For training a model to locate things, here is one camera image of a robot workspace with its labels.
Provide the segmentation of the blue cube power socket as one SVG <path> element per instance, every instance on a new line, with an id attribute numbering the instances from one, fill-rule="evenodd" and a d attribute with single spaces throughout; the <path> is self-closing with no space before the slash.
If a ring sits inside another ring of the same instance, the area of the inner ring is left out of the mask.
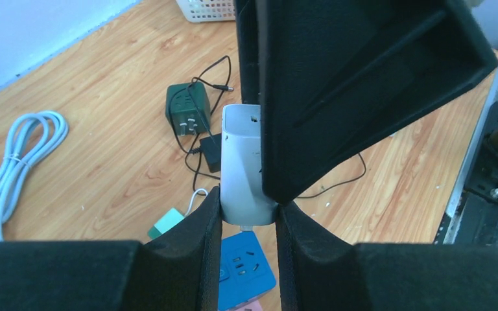
<path id="1" fill-rule="evenodd" d="M 253 231 L 222 239 L 219 266 L 219 310 L 258 300 L 276 286 L 276 278 Z"/>

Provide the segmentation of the white USB charger plug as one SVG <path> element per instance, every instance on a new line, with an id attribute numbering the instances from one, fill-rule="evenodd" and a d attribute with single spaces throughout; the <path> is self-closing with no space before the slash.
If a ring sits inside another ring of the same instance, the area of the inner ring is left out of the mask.
<path id="1" fill-rule="evenodd" d="M 222 109 L 220 205 L 223 220 L 241 227 L 274 223 L 277 203 L 263 192 L 261 109 L 229 104 Z"/>

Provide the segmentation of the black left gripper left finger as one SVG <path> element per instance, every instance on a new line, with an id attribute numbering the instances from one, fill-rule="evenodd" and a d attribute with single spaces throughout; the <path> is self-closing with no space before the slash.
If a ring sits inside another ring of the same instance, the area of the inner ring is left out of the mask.
<path id="1" fill-rule="evenodd" d="M 0 310 L 216 310 L 221 235 L 215 187 L 146 244 L 0 242 Z"/>

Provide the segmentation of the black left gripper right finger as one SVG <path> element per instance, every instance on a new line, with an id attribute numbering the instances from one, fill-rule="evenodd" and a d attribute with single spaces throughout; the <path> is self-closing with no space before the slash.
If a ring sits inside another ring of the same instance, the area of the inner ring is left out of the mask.
<path id="1" fill-rule="evenodd" d="M 295 203 L 276 233 L 284 310 L 498 310 L 498 246 L 352 245 Z"/>

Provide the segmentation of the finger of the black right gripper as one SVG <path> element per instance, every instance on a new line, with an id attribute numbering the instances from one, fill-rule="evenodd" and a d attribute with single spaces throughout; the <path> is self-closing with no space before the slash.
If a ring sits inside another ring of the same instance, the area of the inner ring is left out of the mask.
<path id="1" fill-rule="evenodd" d="M 259 43 L 256 3 L 235 0 L 235 22 L 243 104 L 259 104 Z"/>
<path id="2" fill-rule="evenodd" d="M 285 204 L 498 65 L 463 1 L 258 1 L 263 191 Z"/>

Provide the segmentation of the dark green cube socket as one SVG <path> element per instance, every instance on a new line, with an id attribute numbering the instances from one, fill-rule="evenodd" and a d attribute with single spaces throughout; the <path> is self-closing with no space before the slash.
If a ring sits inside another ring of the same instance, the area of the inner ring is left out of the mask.
<path id="1" fill-rule="evenodd" d="M 165 116 L 177 136 L 196 135 L 210 128 L 210 103 L 201 82 L 167 88 Z"/>

